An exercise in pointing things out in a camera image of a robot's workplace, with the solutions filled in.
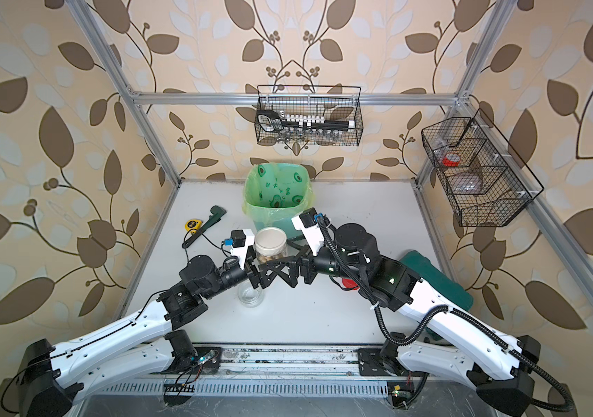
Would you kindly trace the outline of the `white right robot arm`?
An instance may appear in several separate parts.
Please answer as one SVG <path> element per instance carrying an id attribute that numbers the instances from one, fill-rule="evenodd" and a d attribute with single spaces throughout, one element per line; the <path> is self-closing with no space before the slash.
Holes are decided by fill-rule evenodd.
<path id="1" fill-rule="evenodd" d="M 540 344 L 532 337 L 505 335 L 459 309 L 402 262 L 381 255 L 375 236 L 357 223 L 319 223 L 304 232 L 307 246 L 262 271 L 289 284 L 318 274 L 353 281 L 400 367 L 471 387 L 505 415 L 529 407 L 575 411 L 569 390 L 539 366 Z"/>

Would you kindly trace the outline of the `beige lid jar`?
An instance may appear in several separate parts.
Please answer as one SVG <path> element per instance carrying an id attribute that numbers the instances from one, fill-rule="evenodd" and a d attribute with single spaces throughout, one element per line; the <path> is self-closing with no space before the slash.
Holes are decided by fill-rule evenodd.
<path id="1" fill-rule="evenodd" d="M 254 249 L 260 263 L 284 258 L 288 253 L 287 236 L 279 228 L 261 229 L 255 236 Z"/>
<path id="2" fill-rule="evenodd" d="M 250 283 L 243 283 L 237 287 L 237 298 L 244 307 L 250 309 L 259 306 L 265 295 L 261 287 L 254 288 Z"/>

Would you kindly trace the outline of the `red jar lid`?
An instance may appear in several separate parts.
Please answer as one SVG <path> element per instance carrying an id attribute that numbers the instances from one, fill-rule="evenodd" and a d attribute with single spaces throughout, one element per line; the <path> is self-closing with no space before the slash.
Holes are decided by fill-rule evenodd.
<path id="1" fill-rule="evenodd" d="M 359 289 L 359 286 L 352 279 L 343 278 L 342 285 L 343 285 L 343 289 L 345 291 L 352 291 L 352 290 Z"/>

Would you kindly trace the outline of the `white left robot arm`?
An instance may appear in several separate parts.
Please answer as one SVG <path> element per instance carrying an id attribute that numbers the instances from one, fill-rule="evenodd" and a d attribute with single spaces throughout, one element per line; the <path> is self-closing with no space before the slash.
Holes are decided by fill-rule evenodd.
<path id="1" fill-rule="evenodd" d="M 266 289 L 277 276 L 277 262 L 256 265 L 253 257 L 230 256 L 222 266 L 198 255 L 179 273 L 180 283 L 150 295 L 140 310 L 77 339 L 34 342 L 17 374 L 0 390 L 0 408 L 9 415 L 64 416 L 86 397 L 124 379 L 175 373 L 200 375 L 221 353 L 198 351 L 185 325 L 208 309 L 206 301 L 242 283 Z"/>

